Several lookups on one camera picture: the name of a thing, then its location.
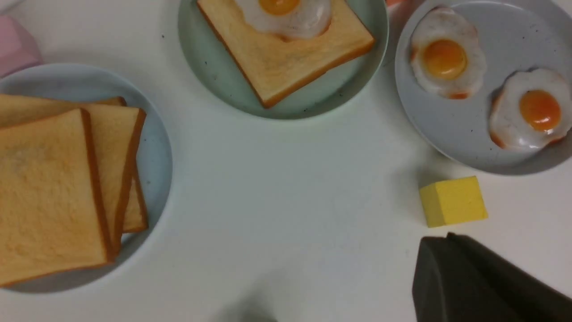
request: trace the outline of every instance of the gray plate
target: gray plate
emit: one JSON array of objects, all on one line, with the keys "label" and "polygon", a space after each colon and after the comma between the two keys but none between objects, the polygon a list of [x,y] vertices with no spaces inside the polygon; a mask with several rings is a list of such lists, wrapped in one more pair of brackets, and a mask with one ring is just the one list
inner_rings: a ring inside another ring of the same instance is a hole
[{"label": "gray plate", "polygon": [[50,64],[29,68],[0,80],[0,93],[69,101],[97,101],[123,96],[129,106],[147,112],[137,165],[149,212],[149,229],[124,234],[115,264],[100,269],[59,273],[12,286],[17,292],[59,292],[90,283],[125,262],[145,242],[157,224],[171,186],[173,161],[169,138],[153,104],[133,84],[106,70],[80,64]]},{"label": "gray plate", "polygon": [[182,0],[178,32],[182,51],[196,77],[214,95],[241,111],[269,119],[302,119],[346,103],[370,81],[387,49],[389,19],[385,1],[348,0],[376,43],[365,56],[328,71],[272,107],[264,109],[224,45],[218,41],[196,0]]},{"label": "gray plate", "polygon": [[[437,5],[450,6],[473,23],[487,57],[484,87],[463,101],[425,92],[409,65],[410,38],[419,21]],[[552,168],[572,155],[572,140],[534,154],[498,148],[488,135],[491,100],[508,76],[544,67],[572,80],[572,19],[552,1],[427,0],[402,31],[396,53],[399,96],[411,123],[427,141],[453,160],[497,174],[530,174]]]}]

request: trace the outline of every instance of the bread slice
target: bread slice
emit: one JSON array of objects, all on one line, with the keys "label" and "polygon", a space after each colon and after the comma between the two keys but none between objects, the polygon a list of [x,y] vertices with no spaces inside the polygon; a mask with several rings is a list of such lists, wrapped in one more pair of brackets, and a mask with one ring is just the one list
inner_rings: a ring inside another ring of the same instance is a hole
[{"label": "bread slice", "polygon": [[366,54],[375,42],[345,0],[332,0],[332,21],[324,34],[293,41],[257,32],[244,21],[235,0],[198,0],[197,4],[265,108],[328,70]]},{"label": "bread slice", "polygon": [[54,116],[76,108],[87,110],[92,118],[93,141],[100,173],[101,191],[115,253],[121,248],[121,235],[133,160],[139,146],[145,112],[133,107],[72,103],[35,97],[0,94],[0,127]]},{"label": "bread slice", "polygon": [[89,114],[0,129],[0,286],[113,260]]},{"label": "bread slice", "polygon": [[[125,99],[120,96],[99,101],[97,104],[127,106]],[[125,211],[125,219],[123,221],[124,233],[137,233],[149,228],[147,206],[145,204],[143,190],[141,189],[137,161],[134,160],[134,162],[133,178],[131,180],[131,189],[129,190],[129,201],[127,202],[127,210]]]}]

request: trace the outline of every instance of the fried egg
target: fried egg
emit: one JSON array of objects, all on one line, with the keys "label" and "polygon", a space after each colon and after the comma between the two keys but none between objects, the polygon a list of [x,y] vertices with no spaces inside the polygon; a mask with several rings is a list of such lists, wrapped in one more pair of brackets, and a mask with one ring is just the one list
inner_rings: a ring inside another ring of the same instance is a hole
[{"label": "fried egg", "polygon": [[235,0],[244,19],[261,33],[287,39],[323,34],[331,20],[331,0]]},{"label": "fried egg", "polygon": [[475,26],[453,9],[439,7],[413,32],[411,67],[428,93],[462,100],[483,86],[487,62]]},{"label": "fried egg", "polygon": [[492,105],[491,140],[503,149],[538,150],[563,139],[570,128],[570,86],[553,70],[516,73]]}]

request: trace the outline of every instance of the black object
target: black object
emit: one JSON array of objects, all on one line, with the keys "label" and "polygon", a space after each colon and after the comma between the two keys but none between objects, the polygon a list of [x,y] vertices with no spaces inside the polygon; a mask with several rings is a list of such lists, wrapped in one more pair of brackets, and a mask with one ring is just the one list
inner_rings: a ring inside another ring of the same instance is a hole
[{"label": "black object", "polygon": [[413,299],[418,322],[571,322],[572,300],[474,239],[421,239]]}]

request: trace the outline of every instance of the egg yolk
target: egg yolk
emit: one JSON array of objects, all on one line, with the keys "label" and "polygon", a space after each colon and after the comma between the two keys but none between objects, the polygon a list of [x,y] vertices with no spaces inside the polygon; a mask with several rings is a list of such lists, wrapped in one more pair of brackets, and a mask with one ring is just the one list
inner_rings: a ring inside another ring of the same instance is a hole
[{"label": "egg yolk", "polygon": [[562,118],[558,101],[545,91],[528,91],[521,98],[521,114],[525,121],[537,131],[555,128]]},{"label": "egg yolk", "polygon": [[437,40],[425,48],[423,61],[433,77],[453,80],[467,68],[467,53],[452,40]]},{"label": "egg yolk", "polygon": [[258,0],[260,7],[272,15],[288,14],[298,6],[300,0]]}]

